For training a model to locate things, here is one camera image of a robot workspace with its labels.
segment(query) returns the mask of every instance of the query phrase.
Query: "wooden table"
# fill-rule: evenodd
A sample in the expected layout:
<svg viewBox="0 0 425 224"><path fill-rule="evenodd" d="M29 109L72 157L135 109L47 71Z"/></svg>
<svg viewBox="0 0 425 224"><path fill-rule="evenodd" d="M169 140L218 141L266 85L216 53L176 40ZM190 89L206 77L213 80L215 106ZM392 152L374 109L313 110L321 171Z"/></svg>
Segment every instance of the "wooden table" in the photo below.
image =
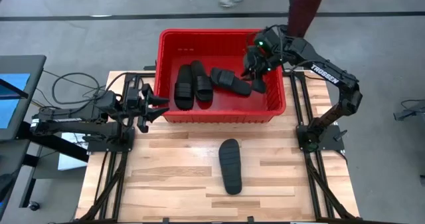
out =
<svg viewBox="0 0 425 224"><path fill-rule="evenodd" d="M108 82L120 73L110 72ZM154 78L145 82L153 86ZM121 93L123 83L124 78L117 80L112 90ZM307 79L307 85L314 116L320 116L331 107L326 84ZM148 134L136 129L119 221L162 221L163 217L170 221L246 221L248 216L256 221L314 220L288 78L284 78L284 88L286 111L267 124L169 124L160 117L149 125ZM238 140L242 158L243 189L235 196L224 190L218 161L218 148L229 138ZM345 160L333 151L322 154L329 187L349 212L358 215ZM103 157L104 153L90 156L77 218L93 204ZM325 216L323 195L318 191ZM111 217L114 195L112 191L106 217Z"/></svg>

